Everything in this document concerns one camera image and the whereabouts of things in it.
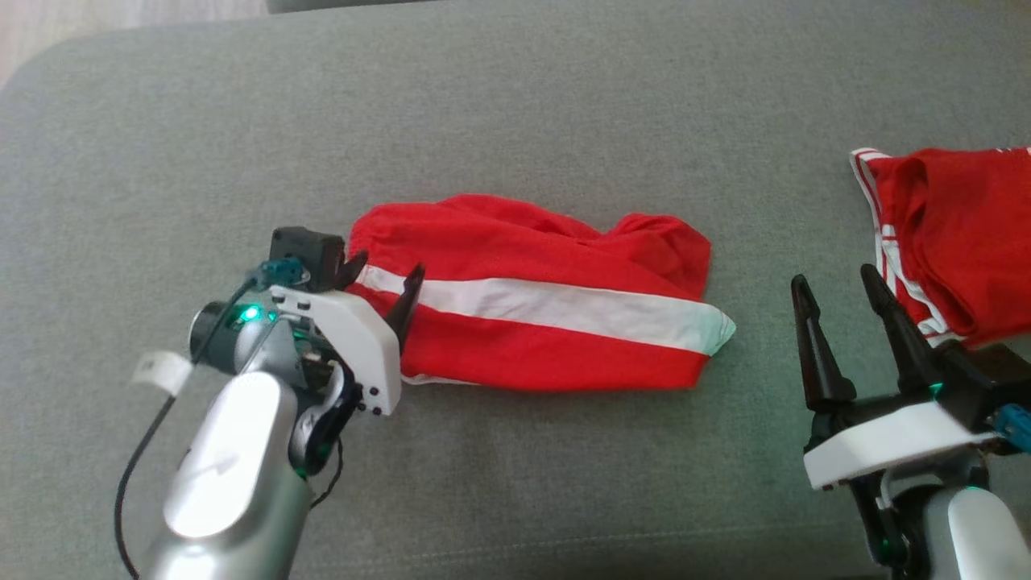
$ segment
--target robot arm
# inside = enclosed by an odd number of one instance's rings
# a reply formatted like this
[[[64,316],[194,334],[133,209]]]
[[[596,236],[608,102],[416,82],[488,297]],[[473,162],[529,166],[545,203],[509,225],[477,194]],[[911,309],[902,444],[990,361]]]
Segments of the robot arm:
[[[1031,578],[1027,542],[990,491],[986,463],[1029,443],[1020,436],[1031,424],[1021,414],[1031,409],[1031,366],[1001,345],[931,349],[876,269],[867,264],[861,273],[895,355],[899,393],[857,400],[809,285],[796,276],[802,383],[813,412],[803,456],[809,483],[849,487],[870,555],[893,579]],[[928,476],[940,483],[916,485]]]
[[[299,261],[300,286],[269,285],[268,310],[212,303],[195,317],[191,350],[206,345],[200,363],[235,377],[173,478],[143,578],[287,578],[311,506],[307,478],[356,411],[397,408],[422,267],[380,318],[340,292],[364,265],[364,254],[347,263],[342,254],[336,236],[280,228],[266,271],[254,275],[274,280],[274,270]]]

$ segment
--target gray couch cushion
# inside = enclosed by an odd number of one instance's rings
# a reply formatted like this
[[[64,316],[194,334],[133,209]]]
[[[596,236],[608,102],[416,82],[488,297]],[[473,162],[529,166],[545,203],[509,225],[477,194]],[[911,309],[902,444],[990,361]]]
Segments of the gray couch cushion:
[[[808,274],[860,390],[890,391],[846,152],[1029,144],[1026,15],[472,0],[47,52],[0,94],[0,576],[122,574],[114,486],[161,404],[129,373],[143,349],[185,348],[192,315],[273,227],[346,233],[376,203],[460,191],[600,228],[684,217],[712,241],[706,301],[738,333],[694,391],[407,389],[396,416],[345,433],[344,478],[309,517],[296,578],[871,571],[849,494],[811,491],[802,470],[788,280]],[[134,554],[225,381],[195,376],[145,454],[126,505]],[[994,470],[1024,521],[1029,468]]]

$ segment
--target red cloth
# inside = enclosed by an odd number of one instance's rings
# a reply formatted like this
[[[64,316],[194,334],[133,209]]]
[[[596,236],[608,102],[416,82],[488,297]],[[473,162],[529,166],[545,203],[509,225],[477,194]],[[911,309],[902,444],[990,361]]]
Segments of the red cloth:
[[[1031,330],[1031,148],[852,153],[877,267],[937,344]]]
[[[459,195],[380,205],[355,224],[369,262],[348,292],[386,313],[426,266],[402,357],[409,382],[532,391],[692,386],[734,332],[702,304],[709,243],[633,213],[611,231],[530,203]]]

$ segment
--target green light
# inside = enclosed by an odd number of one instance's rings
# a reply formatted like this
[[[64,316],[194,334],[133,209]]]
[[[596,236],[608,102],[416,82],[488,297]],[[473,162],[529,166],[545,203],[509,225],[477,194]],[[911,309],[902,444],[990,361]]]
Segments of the green light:
[[[258,318],[259,316],[261,316],[261,309],[259,309],[258,307],[251,307],[247,310],[243,311],[243,314],[240,315],[240,320],[243,320],[244,322],[251,322],[252,320]]]

